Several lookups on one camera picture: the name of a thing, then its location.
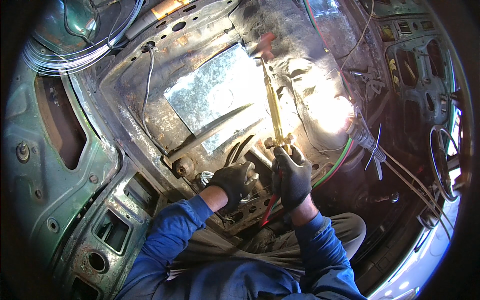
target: rusted metal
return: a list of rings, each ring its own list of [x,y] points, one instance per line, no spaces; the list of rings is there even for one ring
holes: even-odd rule
[[[189,157],[182,157],[174,163],[175,171],[179,176],[185,177],[195,170],[195,164]]]

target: steering wheel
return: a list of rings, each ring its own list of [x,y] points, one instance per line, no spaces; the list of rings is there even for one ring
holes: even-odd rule
[[[435,176],[435,183],[438,186],[440,194],[446,201],[453,203],[458,199],[458,195],[456,195],[456,193],[454,193],[452,190],[452,180],[450,179],[450,175],[448,173],[447,152],[445,150],[442,132],[444,132],[447,135],[448,139],[452,141],[456,152],[460,153],[457,145],[455,144],[455,140],[453,139],[450,132],[448,132],[448,130],[443,128],[441,125],[434,125],[432,129],[430,129],[429,137],[430,163],[432,165],[433,174]],[[437,137],[437,144],[435,145],[436,153],[433,152],[432,147],[433,133],[435,133]]]

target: gloved hand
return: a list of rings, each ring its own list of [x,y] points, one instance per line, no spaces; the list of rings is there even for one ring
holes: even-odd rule
[[[221,168],[213,174],[207,186],[216,185],[227,193],[228,203],[223,208],[227,212],[233,212],[237,209],[239,201],[252,191],[259,177],[257,173],[248,177],[248,172],[254,168],[253,162],[247,161],[244,164]]]
[[[312,163],[305,159],[300,149],[294,145],[291,147],[292,158],[282,147],[275,147],[275,159],[272,162],[272,190],[274,194],[280,195],[287,212],[298,207],[312,191]]]

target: coiled wire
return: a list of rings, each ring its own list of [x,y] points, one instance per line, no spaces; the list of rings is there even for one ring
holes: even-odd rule
[[[127,29],[132,25],[133,21],[138,16],[138,13],[142,8],[142,3],[142,0],[136,0],[136,3],[129,16],[125,19],[125,21],[123,21],[122,24],[120,24],[117,29],[111,33],[114,34],[115,32],[119,31],[118,34],[112,39],[110,39],[111,34],[109,34],[98,43],[83,50],[74,53],[54,55],[44,54],[39,51],[34,45],[33,41],[30,39],[27,41],[22,52],[22,59],[31,69],[39,74],[47,76],[73,74],[84,70],[95,64],[100,59],[104,58],[110,52],[112,46],[117,44],[122,39]]]

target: bolt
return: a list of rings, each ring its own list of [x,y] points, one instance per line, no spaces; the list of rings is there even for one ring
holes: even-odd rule
[[[25,143],[25,141],[22,141],[20,143],[20,153],[21,154],[27,153],[27,144]]]
[[[28,149],[25,141],[22,141],[17,145],[17,149],[15,152],[17,154],[18,161],[20,161],[22,164],[26,164],[30,159],[30,150]]]
[[[265,140],[264,145],[265,148],[270,149],[275,145],[275,142],[273,141],[273,138],[269,137]]]
[[[98,183],[98,177],[95,174],[90,175],[88,179],[90,180],[91,183]]]

